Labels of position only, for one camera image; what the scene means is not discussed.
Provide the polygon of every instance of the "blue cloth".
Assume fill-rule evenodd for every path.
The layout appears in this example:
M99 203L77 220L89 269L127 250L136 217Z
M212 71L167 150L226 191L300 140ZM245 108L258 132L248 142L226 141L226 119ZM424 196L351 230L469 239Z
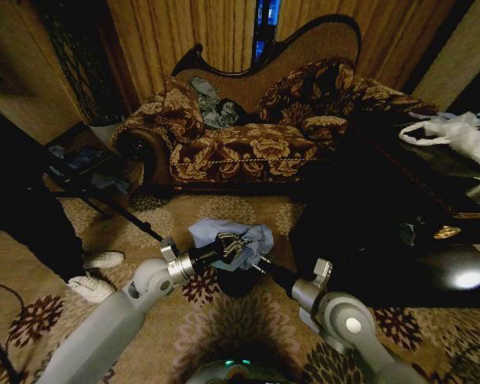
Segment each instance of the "blue cloth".
M213 266L223 270L233 271L237 268L248 270L251 264L257 264L261 256L267 255L274 246L274 237L268 226L248 226L228 220L218 220L216 218L202 218L189 227L189 232L194 238L197 248L201 248L215 241L219 232L227 232L232 234L245 234L242 236L244 240L251 240L243 250L241 250L231 262L215 262Z
M72 170L83 168L106 153L106 150L100 150L99 148L94 148L93 146L84 146L78 151L69 153L67 153L62 146L50 146L48 147L48 150L61 160L64 160ZM55 168L51 167L51 169L56 174L61 174Z
M99 190L114 186L117 192L124 194L125 196L128 195L128 187L130 186L128 182L112 176L107 176L106 174L93 174L93 178L90 182L92 182Z

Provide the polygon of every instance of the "white plastic bag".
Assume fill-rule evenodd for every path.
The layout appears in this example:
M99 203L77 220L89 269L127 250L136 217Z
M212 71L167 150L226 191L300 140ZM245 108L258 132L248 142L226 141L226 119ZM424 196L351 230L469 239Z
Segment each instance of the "white plastic bag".
M423 128L426 136L436 138L413 138L407 133ZM466 112L456 118L431 119L428 122L417 122L400 131L401 140L416 146L434 146L448 144L460 154L480 164L480 118Z

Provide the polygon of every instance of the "window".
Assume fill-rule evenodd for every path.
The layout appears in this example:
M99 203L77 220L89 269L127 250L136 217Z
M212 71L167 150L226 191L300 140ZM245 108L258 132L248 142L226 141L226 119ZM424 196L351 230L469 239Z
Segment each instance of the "window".
M254 21L253 56L251 65L258 60L267 43L272 42L278 24L281 0L257 0Z

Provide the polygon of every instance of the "patterned carpet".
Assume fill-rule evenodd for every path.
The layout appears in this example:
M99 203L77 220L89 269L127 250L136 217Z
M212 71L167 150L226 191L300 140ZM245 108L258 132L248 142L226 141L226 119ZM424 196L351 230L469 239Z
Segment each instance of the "patterned carpet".
M104 220L76 199L63 201L88 251L123 250L126 260L103 274L117 287L136 266L160 257L158 244L121 217ZM131 209L178 247L192 245L186 228L202 217L264 223L274 232L273 258L293 267L288 232L302 205L284 197L178 196L168 201L142 194ZM65 288L29 251L0 232L0 341L23 382L42 373L60 342L94 309ZM480 383L480 310L376 308L378 337L432 383ZM148 313L146 323L104 383L180 383L204 362L241 351L270 357L288 367L296 382L365 382L354 359L325 345L298 320L298 306L269 278L251 294L233 299L221 293L214 270L177 288ZM0 383L8 382L0 366Z

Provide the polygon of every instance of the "white sneaker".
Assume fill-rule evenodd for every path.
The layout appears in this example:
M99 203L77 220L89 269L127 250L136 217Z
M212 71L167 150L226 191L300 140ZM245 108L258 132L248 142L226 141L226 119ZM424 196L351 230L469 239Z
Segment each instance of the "white sneaker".
M67 286L92 303L100 303L115 292L111 284L93 276L77 276L70 279Z
M108 252L84 256L83 267L86 270L90 270L91 268L112 268L121 264L124 259L125 254L123 252L110 250Z

